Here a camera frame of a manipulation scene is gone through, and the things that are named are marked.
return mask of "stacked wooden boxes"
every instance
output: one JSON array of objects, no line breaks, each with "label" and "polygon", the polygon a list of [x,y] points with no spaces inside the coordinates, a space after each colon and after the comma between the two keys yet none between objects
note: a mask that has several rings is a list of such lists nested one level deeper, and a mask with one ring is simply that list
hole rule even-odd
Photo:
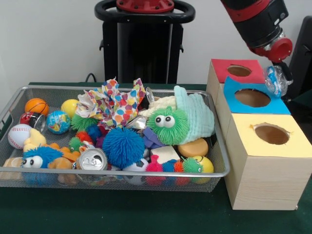
[{"label": "stacked wooden boxes", "polygon": [[207,92],[230,157],[235,210],[294,210],[312,173],[312,146],[256,60],[213,59]]}]

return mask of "yellow ball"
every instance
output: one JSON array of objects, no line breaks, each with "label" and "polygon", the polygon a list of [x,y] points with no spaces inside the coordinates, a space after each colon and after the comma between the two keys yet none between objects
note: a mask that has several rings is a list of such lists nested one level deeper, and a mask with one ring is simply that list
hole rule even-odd
[{"label": "yellow ball", "polygon": [[72,118],[75,114],[78,103],[79,103],[78,100],[69,99],[62,104],[60,109],[61,111],[64,111],[66,114],[68,114],[70,118]]},{"label": "yellow ball", "polygon": [[[214,166],[213,163],[203,156],[194,156],[193,157],[197,162],[199,162],[200,165],[203,166],[202,173],[213,173],[214,172]],[[198,180],[194,181],[196,184],[204,184],[208,183],[210,178],[199,178]]]}]

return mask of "white baseball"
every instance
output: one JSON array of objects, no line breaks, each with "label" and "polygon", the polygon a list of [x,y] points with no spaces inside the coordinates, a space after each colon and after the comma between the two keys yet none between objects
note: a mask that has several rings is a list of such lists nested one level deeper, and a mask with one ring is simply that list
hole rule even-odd
[{"label": "white baseball", "polygon": [[15,125],[8,134],[10,145],[21,150],[24,147],[24,141],[30,137],[30,127],[27,124]]}]

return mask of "black handle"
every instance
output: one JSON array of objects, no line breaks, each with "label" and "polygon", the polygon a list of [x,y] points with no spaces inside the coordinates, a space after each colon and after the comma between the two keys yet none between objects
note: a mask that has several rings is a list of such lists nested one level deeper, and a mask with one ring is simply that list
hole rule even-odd
[{"label": "black handle", "polygon": [[195,9],[190,4],[175,0],[175,9],[183,13],[139,14],[125,11],[107,11],[116,7],[116,0],[104,0],[96,4],[95,16],[105,22],[118,23],[188,23],[195,18]]}]

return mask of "crumpled paper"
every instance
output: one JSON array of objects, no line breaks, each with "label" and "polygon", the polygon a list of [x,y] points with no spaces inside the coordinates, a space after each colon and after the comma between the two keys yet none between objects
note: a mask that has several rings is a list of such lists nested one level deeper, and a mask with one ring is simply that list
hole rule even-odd
[{"label": "crumpled paper", "polygon": [[76,114],[100,120],[99,124],[107,130],[124,127],[137,116],[137,107],[146,94],[140,78],[134,80],[133,85],[130,92],[122,93],[117,81],[110,79],[102,88],[84,91],[83,95],[78,95]]}]

